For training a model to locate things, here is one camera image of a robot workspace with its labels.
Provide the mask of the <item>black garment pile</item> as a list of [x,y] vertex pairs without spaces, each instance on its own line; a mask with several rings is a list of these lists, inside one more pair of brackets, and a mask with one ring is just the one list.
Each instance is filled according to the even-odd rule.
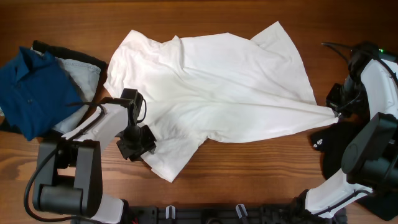
[[[341,122],[309,135],[314,150],[322,153],[321,167],[325,179],[329,179],[341,168],[344,151],[361,128],[352,122]],[[363,197],[356,202],[384,221],[390,221],[397,216],[396,193]]]

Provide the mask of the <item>folded blue shirt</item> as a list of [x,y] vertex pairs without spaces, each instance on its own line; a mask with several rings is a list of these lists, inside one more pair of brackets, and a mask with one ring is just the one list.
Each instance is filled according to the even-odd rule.
[[81,98],[56,58],[20,47],[1,67],[1,109],[30,141],[80,109]]

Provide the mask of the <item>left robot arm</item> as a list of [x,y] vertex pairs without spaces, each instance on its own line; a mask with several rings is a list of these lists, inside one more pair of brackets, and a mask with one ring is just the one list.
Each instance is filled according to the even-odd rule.
[[138,223],[129,203],[103,192],[101,154],[119,136],[125,160],[137,161],[156,148],[148,126],[141,126],[146,100],[106,98],[96,113],[58,141],[39,147],[37,167],[24,192],[24,209],[43,223]]

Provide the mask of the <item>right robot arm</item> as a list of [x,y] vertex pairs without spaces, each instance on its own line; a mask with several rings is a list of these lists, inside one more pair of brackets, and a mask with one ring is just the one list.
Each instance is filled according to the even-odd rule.
[[291,223],[344,223],[353,202],[385,221],[397,216],[397,55],[371,42],[349,51],[349,75],[326,98],[339,122],[311,136],[325,181],[294,198]]

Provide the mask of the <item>white polo shirt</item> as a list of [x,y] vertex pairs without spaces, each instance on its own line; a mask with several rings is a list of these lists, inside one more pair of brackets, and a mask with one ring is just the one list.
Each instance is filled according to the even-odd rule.
[[157,42],[132,30],[104,83],[119,98],[136,89],[157,142],[143,160],[172,182],[208,139],[262,141],[337,122],[317,105],[301,56],[280,23],[251,39],[230,33]]

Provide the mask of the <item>folded light denim jeans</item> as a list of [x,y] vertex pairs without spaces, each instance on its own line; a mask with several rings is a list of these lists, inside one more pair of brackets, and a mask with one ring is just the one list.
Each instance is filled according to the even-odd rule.
[[102,64],[78,52],[72,57],[34,49],[28,53],[32,55],[28,104],[33,118],[25,137],[31,140],[51,129],[63,134],[73,130],[88,110],[81,103],[95,96]]

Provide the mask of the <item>folded black garment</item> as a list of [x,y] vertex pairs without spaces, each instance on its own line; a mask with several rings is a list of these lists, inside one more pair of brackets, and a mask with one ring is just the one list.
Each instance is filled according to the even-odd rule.
[[[83,102],[92,102],[99,97],[106,73],[106,62],[81,52],[65,47],[51,46],[38,40],[33,42],[30,49],[40,56],[45,53],[52,54]],[[83,122],[88,109],[89,106],[83,105],[41,136],[43,138],[59,138],[72,131]]]

